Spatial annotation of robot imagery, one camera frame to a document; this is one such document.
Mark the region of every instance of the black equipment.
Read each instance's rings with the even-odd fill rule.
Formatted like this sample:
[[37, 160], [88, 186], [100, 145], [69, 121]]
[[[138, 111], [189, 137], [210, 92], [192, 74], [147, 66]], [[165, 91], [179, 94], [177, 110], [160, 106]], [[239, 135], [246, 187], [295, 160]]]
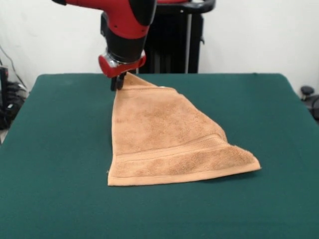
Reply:
[[319, 95], [313, 95], [315, 90], [310, 86], [301, 87], [301, 92], [303, 94], [302, 101], [315, 120], [319, 123]]
[[1, 95], [0, 95], [0, 130], [10, 128], [13, 120], [21, 109], [25, 96], [23, 86], [8, 81], [8, 68], [0, 66]]
[[139, 73], [198, 73], [203, 42], [202, 13], [216, 0], [158, 0], [145, 44], [147, 60]]

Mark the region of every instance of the black knob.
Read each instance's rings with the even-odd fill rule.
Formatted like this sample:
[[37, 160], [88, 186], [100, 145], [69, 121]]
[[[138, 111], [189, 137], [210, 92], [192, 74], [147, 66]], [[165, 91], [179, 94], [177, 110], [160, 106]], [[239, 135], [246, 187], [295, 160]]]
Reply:
[[52, 0], [58, 4], [61, 4], [61, 5], [66, 5], [66, 0]]
[[310, 96], [311, 94], [313, 94], [315, 92], [315, 90], [314, 90], [314, 88], [312, 88], [310, 86], [303, 86], [303, 87], [301, 87], [301, 92], [305, 96]]

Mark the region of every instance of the orange towel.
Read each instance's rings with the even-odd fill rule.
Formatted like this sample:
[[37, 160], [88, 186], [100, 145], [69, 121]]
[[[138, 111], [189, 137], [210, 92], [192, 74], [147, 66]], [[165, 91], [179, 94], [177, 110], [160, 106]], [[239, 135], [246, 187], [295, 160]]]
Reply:
[[261, 168], [175, 89], [130, 73], [116, 92], [112, 143], [109, 186], [190, 182]]

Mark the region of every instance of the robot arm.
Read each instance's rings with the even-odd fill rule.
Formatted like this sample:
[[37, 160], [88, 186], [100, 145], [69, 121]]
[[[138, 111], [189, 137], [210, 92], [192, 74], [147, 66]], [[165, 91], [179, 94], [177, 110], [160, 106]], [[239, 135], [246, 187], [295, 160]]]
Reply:
[[103, 73], [112, 78], [111, 90], [120, 90], [127, 71], [145, 64], [144, 45], [157, 0], [53, 0], [102, 10], [101, 33], [107, 42], [99, 56]]

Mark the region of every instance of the black stand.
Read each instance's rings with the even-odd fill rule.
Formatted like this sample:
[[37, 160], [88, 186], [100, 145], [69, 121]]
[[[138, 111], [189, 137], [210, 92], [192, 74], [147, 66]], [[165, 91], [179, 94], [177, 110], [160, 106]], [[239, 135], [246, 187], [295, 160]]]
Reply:
[[145, 45], [147, 61], [139, 73], [197, 73], [201, 14], [214, 7], [215, 0], [158, 4]]

